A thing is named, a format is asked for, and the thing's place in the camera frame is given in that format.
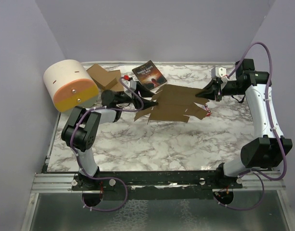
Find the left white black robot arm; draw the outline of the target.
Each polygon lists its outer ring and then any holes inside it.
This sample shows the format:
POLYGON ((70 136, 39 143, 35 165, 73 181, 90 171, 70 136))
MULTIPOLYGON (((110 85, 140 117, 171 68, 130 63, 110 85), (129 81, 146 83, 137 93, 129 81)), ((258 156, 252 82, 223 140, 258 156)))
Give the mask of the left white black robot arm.
POLYGON ((89 190, 99 186, 99 167, 96 164, 92 152, 98 127, 104 123, 117 122, 122 112, 129 112, 119 104, 132 104, 139 112, 156 106, 154 101, 147 100, 154 96, 154 93, 147 90, 135 90, 131 93, 115 92, 105 90, 101 94, 102 107, 85 109, 76 106, 63 128, 61 138, 74 152, 79 165, 79 174, 84 176, 83 184, 89 190))

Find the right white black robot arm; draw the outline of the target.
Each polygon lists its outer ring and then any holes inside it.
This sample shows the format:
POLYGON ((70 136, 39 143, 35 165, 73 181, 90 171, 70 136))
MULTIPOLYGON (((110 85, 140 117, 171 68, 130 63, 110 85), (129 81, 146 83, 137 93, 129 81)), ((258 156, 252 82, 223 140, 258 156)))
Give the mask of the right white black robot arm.
POLYGON ((220 164, 214 176, 219 188, 226 188, 239 176, 284 163, 293 147, 280 129, 272 102, 270 73, 256 71, 252 59, 236 63, 236 79, 230 80, 224 67, 211 70, 211 81, 196 97, 220 101, 224 96, 243 95, 254 123, 254 139, 241 149, 240 157, 220 164))

